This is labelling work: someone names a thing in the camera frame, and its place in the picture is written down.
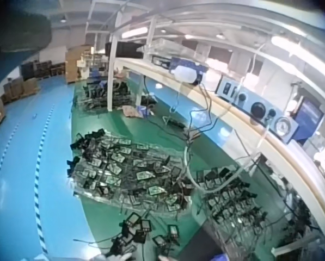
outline pile of electronic devices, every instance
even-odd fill
[[[138,244],[145,244],[147,237],[152,239],[156,248],[156,255],[162,254],[170,256],[175,250],[174,247],[180,246],[179,239],[180,233],[177,225],[161,225],[166,226],[164,229],[166,234],[154,235],[154,225],[149,217],[155,217],[150,215],[147,210],[143,215],[139,215],[136,212],[132,212],[127,219],[119,224],[121,227],[121,233],[112,238],[111,247],[105,253],[106,257],[124,255],[126,253],[134,253],[137,250]]]
[[[206,190],[216,188],[233,175],[227,167],[197,171],[197,183]],[[249,192],[250,184],[236,178],[220,192],[204,194],[202,209],[213,223],[218,239],[233,258],[253,252],[256,240],[266,230],[267,212],[259,208],[254,199],[257,194]]]
[[[75,193],[121,209],[168,217],[188,213],[193,186],[182,176],[180,152],[103,129],[77,137],[70,147],[78,156],[68,161]]]
[[[83,86],[83,91],[78,94],[76,104],[83,111],[107,108],[108,83],[101,80],[91,81]],[[126,82],[115,81],[113,83],[113,108],[123,105],[132,105],[131,92]]]

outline green floor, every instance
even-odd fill
[[[81,83],[77,83],[75,92],[78,91],[81,91]],[[162,116],[168,115],[169,108],[165,104],[159,102],[158,106],[154,109],[154,112],[155,116],[151,116],[149,119],[160,126],[164,126]],[[168,135],[158,127],[151,124],[148,120],[126,118],[122,111],[90,115],[79,111],[78,108],[73,108],[71,128],[73,140],[77,133],[84,135],[91,131],[97,131],[100,128],[104,128],[110,132],[124,135],[135,141],[156,144],[166,148],[173,148],[178,151],[182,151],[185,146],[181,140]],[[177,134],[177,132],[170,127],[166,127],[166,130]],[[221,148],[204,135],[194,142],[191,152],[193,154],[191,170],[210,169],[215,166],[234,164],[234,161]],[[272,210],[269,211],[269,220],[274,221],[278,219],[282,215],[282,206],[280,205],[279,199],[275,198],[272,190],[269,189],[268,191],[265,191],[265,189],[263,189],[262,186],[266,186],[266,184],[263,184],[260,174],[255,173],[254,177],[255,178],[250,181],[252,184],[253,181],[255,182],[255,184],[251,186],[251,190],[254,190],[259,194],[258,201],[263,204],[263,206]],[[87,198],[82,198],[81,200],[88,224],[96,240],[106,239],[118,234],[120,232],[119,223],[122,222],[122,220],[130,213],[125,213],[125,211],[120,213],[119,208],[107,206]],[[159,234],[166,234],[164,231],[166,228],[164,223],[179,225],[181,246],[173,252],[173,256],[175,257],[177,257],[180,251],[186,246],[205,220],[204,216],[196,215],[196,207],[193,208],[190,215],[182,216],[177,221],[175,218],[163,220],[159,217],[155,218],[156,219],[153,220],[155,230],[151,233],[151,237]],[[265,247],[257,250],[257,255],[261,256],[261,260],[272,260],[272,255],[269,251],[275,244],[276,240],[271,240],[270,244],[267,243]],[[147,249],[144,249],[145,259],[153,260],[152,258],[148,258],[154,255],[152,247],[149,247],[149,244],[146,245],[148,245],[148,247]],[[100,246],[108,247],[110,246],[110,241],[104,242],[103,244],[100,244]]]

